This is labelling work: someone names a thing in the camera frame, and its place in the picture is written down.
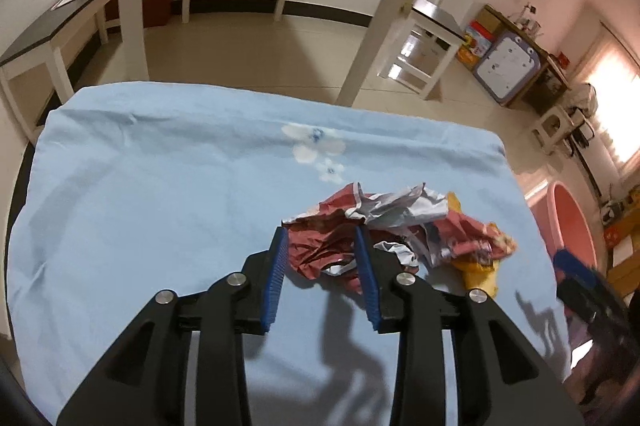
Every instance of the curtain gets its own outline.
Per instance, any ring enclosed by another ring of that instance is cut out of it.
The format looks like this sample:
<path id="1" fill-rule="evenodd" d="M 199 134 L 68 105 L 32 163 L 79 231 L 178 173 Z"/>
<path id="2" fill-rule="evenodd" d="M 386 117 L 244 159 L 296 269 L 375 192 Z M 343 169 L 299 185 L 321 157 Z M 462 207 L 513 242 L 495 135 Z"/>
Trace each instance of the curtain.
<path id="1" fill-rule="evenodd" d="M 623 180 L 640 167 L 639 73 L 626 49 L 603 27 L 572 79 L 596 89 L 594 127 Z"/>

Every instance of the plastic container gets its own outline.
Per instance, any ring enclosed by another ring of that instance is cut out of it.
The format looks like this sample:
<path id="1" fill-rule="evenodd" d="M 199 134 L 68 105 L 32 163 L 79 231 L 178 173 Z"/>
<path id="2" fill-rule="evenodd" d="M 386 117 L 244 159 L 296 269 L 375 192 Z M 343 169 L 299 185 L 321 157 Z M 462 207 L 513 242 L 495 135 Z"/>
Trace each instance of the plastic container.
<path id="1" fill-rule="evenodd" d="M 566 248 L 587 267 L 596 266 L 596 250 L 587 220 L 564 184 L 549 184 L 531 212 L 551 258 L 558 249 Z"/>

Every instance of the yellow object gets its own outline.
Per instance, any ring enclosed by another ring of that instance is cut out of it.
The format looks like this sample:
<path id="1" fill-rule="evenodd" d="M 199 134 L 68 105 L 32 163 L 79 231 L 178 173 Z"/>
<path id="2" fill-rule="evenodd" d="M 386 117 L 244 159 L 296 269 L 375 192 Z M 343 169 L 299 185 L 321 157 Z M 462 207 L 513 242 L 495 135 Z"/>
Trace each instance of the yellow object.
<path id="1" fill-rule="evenodd" d="M 454 192 L 447 193 L 447 202 L 451 211 L 462 213 L 462 205 Z M 489 224 L 492 228 L 498 229 L 493 222 Z M 451 265 L 462 273 L 465 282 L 465 289 L 482 289 L 491 298 L 498 294 L 498 267 L 499 262 L 494 262 L 493 266 L 482 266 L 478 262 L 468 262 L 463 259 L 453 260 Z"/>

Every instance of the blue flower center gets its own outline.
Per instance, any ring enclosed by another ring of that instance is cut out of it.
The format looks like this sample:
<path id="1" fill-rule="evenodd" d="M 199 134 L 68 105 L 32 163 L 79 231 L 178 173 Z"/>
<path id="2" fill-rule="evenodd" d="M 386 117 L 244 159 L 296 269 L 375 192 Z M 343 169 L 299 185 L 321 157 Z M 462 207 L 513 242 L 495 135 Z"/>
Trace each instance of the blue flower center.
<path id="1" fill-rule="evenodd" d="M 324 137 L 324 131 L 321 128 L 314 128 L 311 131 L 311 139 L 313 142 L 317 143 Z"/>

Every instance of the white stool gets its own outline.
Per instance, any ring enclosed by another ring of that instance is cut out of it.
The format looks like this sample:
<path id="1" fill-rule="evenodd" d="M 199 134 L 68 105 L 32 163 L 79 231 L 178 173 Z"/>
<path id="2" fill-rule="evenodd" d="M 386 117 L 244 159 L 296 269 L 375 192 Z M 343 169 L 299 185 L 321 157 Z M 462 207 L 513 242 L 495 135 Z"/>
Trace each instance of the white stool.
<path id="1" fill-rule="evenodd" d="M 542 145 L 543 151 L 551 155 L 556 145 L 569 137 L 583 122 L 584 116 L 580 110 L 576 110 L 574 116 L 569 117 L 562 106 L 555 105 L 540 117 L 530 131 Z"/>
<path id="2" fill-rule="evenodd" d="M 439 38 L 450 45 L 449 50 L 447 50 L 447 53 L 440 60 L 438 66 L 433 71 L 433 74 L 427 74 L 423 70 L 414 67 L 400 56 L 402 48 L 404 48 L 405 43 L 416 25 L 433 34 L 434 38 Z M 395 79 L 414 92 L 417 92 L 422 98 L 427 98 L 429 93 L 433 90 L 433 87 L 438 83 L 443 72 L 453 60 L 453 57 L 458 52 L 460 45 L 464 43 L 464 40 L 465 37 L 463 31 L 452 15 L 431 2 L 427 2 L 426 0 L 416 0 L 414 8 L 411 9 L 411 12 L 400 29 L 396 40 L 391 45 L 389 57 L 382 69 L 382 72 L 380 72 L 380 76 L 388 78 L 389 71 L 392 67 L 394 65 L 398 66 L 405 72 L 408 72 L 412 76 L 421 80 L 421 82 L 424 83 L 424 86 L 422 88 L 418 88 L 418 86 L 411 84 L 410 82 L 403 81 L 401 78 L 392 79 Z"/>

